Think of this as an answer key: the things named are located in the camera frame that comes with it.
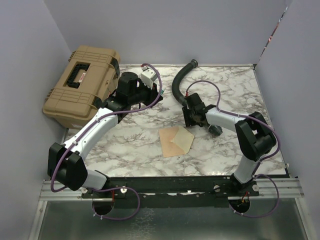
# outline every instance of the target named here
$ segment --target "black hose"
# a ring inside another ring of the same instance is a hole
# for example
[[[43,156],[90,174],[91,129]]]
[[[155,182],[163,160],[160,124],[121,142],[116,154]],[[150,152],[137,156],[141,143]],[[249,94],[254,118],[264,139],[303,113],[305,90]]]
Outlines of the black hose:
[[[184,107],[187,106],[184,95],[180,92],[180,83],[184,77],[191,72],[192,69],[198,67],[198,62],[194,59],[191,60],[187,65],[185,65],[174,77],[171,90],[174,98],[182,104]]]

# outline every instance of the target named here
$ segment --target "black handle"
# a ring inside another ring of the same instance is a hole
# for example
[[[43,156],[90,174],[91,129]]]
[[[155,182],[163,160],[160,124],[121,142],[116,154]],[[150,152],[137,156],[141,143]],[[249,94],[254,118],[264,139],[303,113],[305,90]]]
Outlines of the black handle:
[[[79,88],[80,82],[74,82],[76,79],[76,76],[80,70],[88,71],[89,66],[90,66],[89,63],[85,63],[85,64],[80,63],[80,64],[75,65],[68,80],[66,81],[66,84],[68,85],[68,87],[74,88],[74,89]]]

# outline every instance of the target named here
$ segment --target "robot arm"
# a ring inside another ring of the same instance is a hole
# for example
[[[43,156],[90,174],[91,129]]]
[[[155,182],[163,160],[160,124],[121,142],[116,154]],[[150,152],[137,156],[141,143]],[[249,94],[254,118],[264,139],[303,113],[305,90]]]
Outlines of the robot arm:
[[[158,90],[154,81],[155,71],[144,66],[141,79],[133,72],[124,72],[119,78],[115,95],[111,95],[102,103],[92,118],[75,136],[63,144],[54,143],[49,149],[48,175],[53,176],[58,162],[69,149],[66,158],[57,170],[56,180],[70,188],[80,187],[102,189],[108,176],[86,168],[84,160],[100,138],[115,127],[129,112],[131,107],[143,103],[148,106],[157,99]]]
[[[187,127],[219,126],[218,128],[236,132],[243,155],[231,180],[241,189],[253,179],[260,159],[276,145],[275,136],[269,129],[255,121],[220,112],[215,105],[205,106],[197,93],[187,96],[185,100],[187,106],[183,107],[182,111]],[[259,112],[249,116],[266,124],[266,120]]]

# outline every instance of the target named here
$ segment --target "white connector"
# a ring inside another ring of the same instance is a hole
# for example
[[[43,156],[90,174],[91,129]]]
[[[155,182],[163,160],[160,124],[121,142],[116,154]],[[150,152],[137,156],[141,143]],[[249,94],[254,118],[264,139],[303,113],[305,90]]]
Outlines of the white connector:
[[[144,85],[146,85],[148,88],[152,88],[154,81],[158,78],[157,74],[152,68],[149,68],[148,66],[141,67],[141,81]]]

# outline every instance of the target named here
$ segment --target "cable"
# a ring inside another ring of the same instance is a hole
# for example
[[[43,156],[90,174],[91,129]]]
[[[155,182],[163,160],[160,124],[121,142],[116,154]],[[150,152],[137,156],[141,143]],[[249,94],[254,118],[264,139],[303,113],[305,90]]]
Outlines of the cable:
[[[101,219],[109,219],[109,220],[114,220],[114,221],[124,221],[124,220],[128,220],[128,219],[132,218],[134,215],[136,215],[138,213],[138,211],[140,209],[140,197],[139,197],[139,194],[137,193],[137,191],[134,190],[133,188],[128,187],[128,186],[119,186],[119,187],[114,187],[114,188],[104,189],[104,190],[98,190],[98,189],[93,189],[93,190],[95,192],[104,193],[104,192],[110,192],[110,191],[119,190],[119,189],[128,189],[128,190],[131,190],[132,192],[134,192],[134,194],[136,195],[136,197],[138,199],[138,205],[137,205],[135,211],[130,216],[117,218],[117,217],[111,217],[111,216],[97,214],[95,207],[92,204],[92,210],[94,212],[93,216],[99,216]]]
[[[276,190],[276,203],[275,203],[274,207],[273,207],[269,212],[267,212],[267,213],[265,213],[265,214],[254,216],[254,215],[247,215],[247,214],[238,212],[238,211],[236,211],[236,210],[229,204],[229,207],[232,209],[232,211],[233,211],[235,214],[240,215],[240,216],[242,216],[242,217],[250,218],[250,219],[259,219],[259,218],[264,218],[264,217],[270,216],[270,215],[273,214],[274,211],[278,208],[279,203],[280,203],[280,195],[279,195],[279,189],[278,189],[275,181],[273,181],[273,180],[271,179],[271,177],[269,177],[268,175],[265,175],[265,174],[258,174],[257,176],[255,176],[254,179],[257,179],[257,178],[259,178],[259,177],[261,177],[261,176],[269,179],[269,180],[272,182],[272,184],[274,185],[274,187],[275,187],[275,190]]]
[[[151,64],[149,63],[143,63],[141,65],[141,67],[143,66],[149,66],[150,68],[152,68],[155,72],[155,74],[157,75],[158,77],[158,80],[159,80],[159,92],[158,92],[158,95],[156,96],[155,100],[150,103],[148,106],[144,107],[144,108],[140,108],[140,109],[135,109],[135,110],[126,110],[126,111],[114,111],[114,112],[111,112],[111,113],[108,113],[108,114],[105,114],[105,115],[102,115],[101,117],[98,118],[98,121],[100,122],[101,120],[107,118],[107,117],[110,117],[112,115],[117,115],[117,114],[131,114],[131,113],[137,113],[137,112],[140,112],[140,111],[143,111],[143,110],[146,110],[146,109],[149,109],[151,108],[152,106],[154,106],[160,96],[161,96],[161,91],[162,91],[162,81],[161,81],[161,77],[160,77],[160,74],[158,72],[158,70],[152,66]],[[54,188],[54,183],[55,183],[55,180],[56,180],[56,176],[57,176],[57,173],[58,173],[58,170],[59,170],[59,167],[61,166],[63,160],[66,158],[66,156],[68,155],[69,151],[75,146],[75,143],[78,143],[83,137],[84,135],[94,126],[96,125],[98,122],[97,121],[94,121],[93,123],[91,123],[84,131],[82,134],[80,134],[80,136],[78,136],[78,138],[74,141],[74,143],[72,143],[70,145],[70,147],[64,152],[64,154],[61,156],[61,158],[59,159],[58,163],[56,164],[56,167],[53,171],[53,174],[52,174],[52,178],[51,178],[51,183],[50,183],[50,189],[53,193],[57,193],[57,192],[60,192],[61,190],[65,189],[66,186],[64,187],[61,187],[59,189],[55,189]]]
[[[275,138],[276,138],[276,141],[277,141],[277,143],[278,143],[276,150],[275,150],[272,154],[267,155],[267,156],[264,156],[263,158],[261,158],[261,159],[258,161],[258,163],[257,163],[257,165],[256,165],[256,167],[255,167],[255,169],[254,169],[254,171],[253,171],[253,174],[257,171],[258,167],[260,166],[260,164],[261,164],[261,162],[262,162],[263,160],[266,160],[266,159],[268,159],[268,158],[273,157],[274,155],[276,155],[276,154],[280,151],[280,147],[281,147],[280,138],[279,138],[279,136],[277,135],[277,133],[275,132],[275,130],[274,130],[272,127],[270,127],[268,124],[264,123],[263,121],[260,121],[259,119],[254,118],[254,117],[252,117],[252,116],[237,114],[237,113],[234,113],[234,112],[225,111],[225,110],[220,109],[219,103],[220,103],[220,100],[221,100],[221,92],[220,92],[219,87],[218,87],[215,83],[213,83],[213,82],[211,82],[211,81],[208,81],[208,80],[198,80],[198,81],[195,81],[195,82],[191,83],[191,84],[188,86],[188,88],[186,89],[185,92],[187,93],[188,90],[190,89],[190,87],[191,87],[192,85],[196,84],[196,83],[208,83],[208,84],[213,85],[213,86],[217,89],[217,91],[218,91],[218,100],[217,100],[217,102],[216,102],[216,109],[218,109],[219,112],[222,112],[222,113],[224,113],[224,114],[229,114],[229,115],[234,116],[234,117],[240,117],[240,118],[250,119],[250,120],[252,120],[252,121],[255,121],[255,122],[257,122],[257,123],[265,126],[266,128],[268,128],[268,129],[274,134],[274,136],[275,136]]]

